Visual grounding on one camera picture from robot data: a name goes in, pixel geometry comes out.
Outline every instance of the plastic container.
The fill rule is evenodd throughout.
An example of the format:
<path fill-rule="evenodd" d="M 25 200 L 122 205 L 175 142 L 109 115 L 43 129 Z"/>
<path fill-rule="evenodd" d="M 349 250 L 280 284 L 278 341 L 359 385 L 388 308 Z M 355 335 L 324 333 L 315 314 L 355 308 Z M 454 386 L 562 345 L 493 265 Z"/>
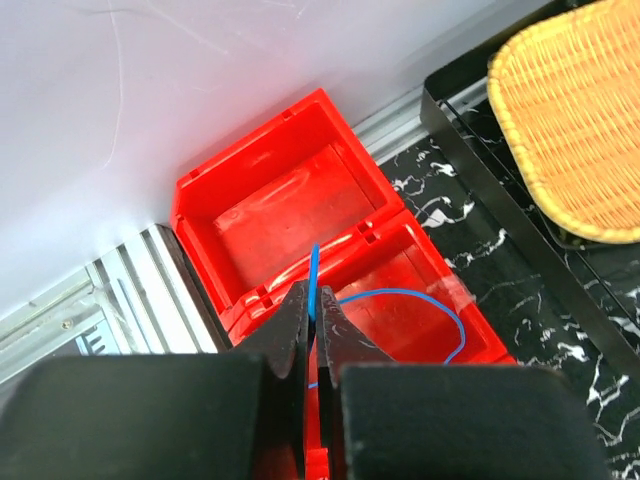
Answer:
<path fill-rule="evenodd" d="M 348 242 L 355 225 L 403 208 L 318 90 L 180 179 L 171 221 L 229 330 L 253 303 L 272 304 L 314 243 Z"/>
<path fill-rule="evenodd" d="M 309 255 L 301 263 L 308 265 Z M 308 276 L 305 270 L 298 278 Z M 384 224 L 362 232 L 338 251 L 320 254 L 320 285 L 338 299 L 379 288 L 405 288 L 426 293 L 458 314 L 466 344 L 452 363 L 491 363 L 507 351 L 447 266 L 413 215 L 403 211 Z M 249 309 L 229 332 L 238 343 L 264 323 L 284 298 L 288 286 L 270 297 L 273 305 Z M 381 349 L 401 362 L 441 363 L 460 343 L 460 333 L 447 314 L 419 298 L 380 295 L 343 306 L 347 318 Z"/>

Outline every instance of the white wall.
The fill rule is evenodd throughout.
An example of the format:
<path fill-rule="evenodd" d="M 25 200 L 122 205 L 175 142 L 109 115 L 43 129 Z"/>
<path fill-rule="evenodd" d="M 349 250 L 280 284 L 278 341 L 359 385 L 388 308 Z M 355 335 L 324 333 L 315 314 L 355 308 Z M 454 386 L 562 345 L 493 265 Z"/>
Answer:
<path fill-rule="evenodd" d="M 0 0 L 0 317 L 318 86 L 355 123 L 544 0 Z"/>

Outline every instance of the blue cable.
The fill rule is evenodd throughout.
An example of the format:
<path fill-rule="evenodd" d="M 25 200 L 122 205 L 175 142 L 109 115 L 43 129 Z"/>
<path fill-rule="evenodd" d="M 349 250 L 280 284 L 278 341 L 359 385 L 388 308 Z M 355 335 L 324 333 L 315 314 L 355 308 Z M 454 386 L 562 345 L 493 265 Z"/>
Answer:
<path fill-rule="evenodd" d="M 456 325 L 458 326 L 458 330 L 460 331 L 460 344 L 458 345 L 458 348 L 456 348 L 453 352 L 451 352 L 449 356 L 445 359 L 445 361 L 443 362 L 444 365 L 447 365 L 449 362 L 451 362 L 451 360 L 453 360 L 455 356 L 462 351 L 467 341 L 467 337 L 464 331 L 464 325 L 462 324 L 462 321 L 453 311 L 451 311 L 449 307 L 447 307 L 446 305 L 443 305 L 442 303 L 437 301 L 435 298 L 430 297 L 429 295 L 425 295 L 424 293 L 416 292 L 415 290 L 406 290 L 404 288 L 380 288 L 378 290 L 370 290 L 368 292 L 356 293 L 355 295 L 352 295 L 350 297 L 343 298 L 342 300 L 340 300 L 339 303 L 340 305 L 345 305 L 347 303 L 360 300 L 361 298 L 374 297 L 376 295 L 387 295 L 387 294 L 408 295 L 411 297 L 421 298 L 425 302 L 429 302 L 434 307 L 438 307 L 444 313 L 449 315 L 449 317 L 451 317 L 451 319 L 454 322 L 456 322 Z"/>
<path fill-rule="evenodd" d="M 307 299 L 307 313 L 312 324 L 316 323 L 316 297 L 318 291 L 318 264 L 320 263 L 320 247 L 315 244 L 311 249 L 309 263 L 309 298 Z"/>

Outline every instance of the black and white marble pattern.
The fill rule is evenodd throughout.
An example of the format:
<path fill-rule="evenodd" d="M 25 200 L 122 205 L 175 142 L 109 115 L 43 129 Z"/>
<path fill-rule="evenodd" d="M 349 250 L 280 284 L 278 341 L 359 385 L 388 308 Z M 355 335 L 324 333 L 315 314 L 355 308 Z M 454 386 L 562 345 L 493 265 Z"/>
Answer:
<path fill-rule="evenodd" d="M 490 113 L 472 113 L 481 120 L 476 127 L 486 128 L 478 132 L 488 140 L 485 144 L 508 155 L 499 129 L 497 134 L 495 128 L 490 131 L 489 122 L 495 122 Z M 546 365 L 568 377 L 593 419 L 613 477 L 640 479 L 640 385 L 612 371 L 507 232 L 466 190 L 432 139 L 413 145 L 381 169 L 475 296 L 510 353 L 524 365 Z M 513 173 L 517 181 L 517 170 Z M 513 180 L 503 182 L 507 186 Z M 519 201 L 531 215 L 537 214 L 526 195 Z M 640 245 L 564 254 L 585 288 L 640 351 Z M 602 276 L 631 318 L 578 255 Z"/>

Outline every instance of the red plastic box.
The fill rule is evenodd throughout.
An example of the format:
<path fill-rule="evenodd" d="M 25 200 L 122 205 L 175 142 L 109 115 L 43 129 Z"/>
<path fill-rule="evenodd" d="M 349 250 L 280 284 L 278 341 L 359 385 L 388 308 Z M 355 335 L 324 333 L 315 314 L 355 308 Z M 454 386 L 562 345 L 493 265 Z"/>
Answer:
<path fill-rule="evenodd" d="M 314 243 L 348 243 L 403 208 L 318 90 L 180 179 L 171 222 L 229 330 L 300 276 Z"/>
<path fill-rule="evenodd" d="M 309 255 L 300 263 L 308 265 Z M 299 278 L 307 278 L 308 271 Z M 352 238 L 339 251 L 321 247 L 318 283 L 338 299 L 378 288 L 405 288 L 426 293 L 458 314 L 466 345 L 453 363 L 490 363 L 507 351 L 473 298 L 451 271 L 413 215 L 405 210 L 384 224 Z M 272 306 L 245 311 L 231 330 L 240 342 L 278 308 L 289 285 L 275 291 Z M 344 305 L 347 318 L 394 359 L 442 363 L 460 342 L 454 321 L 419 298 L 380 295 Z"/>

